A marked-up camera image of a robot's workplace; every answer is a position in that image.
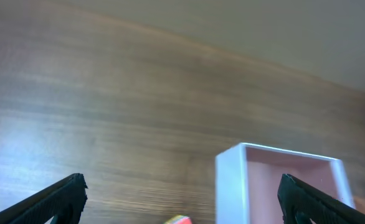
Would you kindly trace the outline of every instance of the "white box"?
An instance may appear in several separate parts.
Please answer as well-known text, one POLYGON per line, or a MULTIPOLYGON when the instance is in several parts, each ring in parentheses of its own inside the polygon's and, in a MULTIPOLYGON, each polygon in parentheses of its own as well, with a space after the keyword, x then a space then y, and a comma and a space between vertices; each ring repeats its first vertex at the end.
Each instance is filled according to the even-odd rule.
POLYGON ((277 190, 286 173, 354 208, 341 160, 240 143, 216 157, 216 223, 283 224, 277 190))

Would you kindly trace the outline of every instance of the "wooden surface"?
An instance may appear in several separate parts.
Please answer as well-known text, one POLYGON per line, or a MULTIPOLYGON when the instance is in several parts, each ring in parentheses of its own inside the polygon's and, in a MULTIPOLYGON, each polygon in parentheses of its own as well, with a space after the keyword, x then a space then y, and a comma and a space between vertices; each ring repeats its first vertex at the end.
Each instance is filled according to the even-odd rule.
POLYGON ((85 174, 81 223, 214 222, 238 142, 337 157, 365 194, 365 94, 71 6, 0 0, 0 211, 85 174))

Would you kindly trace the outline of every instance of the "small colorful toy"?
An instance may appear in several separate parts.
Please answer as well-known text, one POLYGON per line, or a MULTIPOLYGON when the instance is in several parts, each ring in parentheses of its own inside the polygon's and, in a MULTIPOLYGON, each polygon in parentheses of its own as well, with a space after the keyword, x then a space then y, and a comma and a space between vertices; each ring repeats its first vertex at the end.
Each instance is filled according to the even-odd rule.
POLYGON ((164 224, 192 224, 191 219, 184 215, 177 215, 166 221, 164 224))

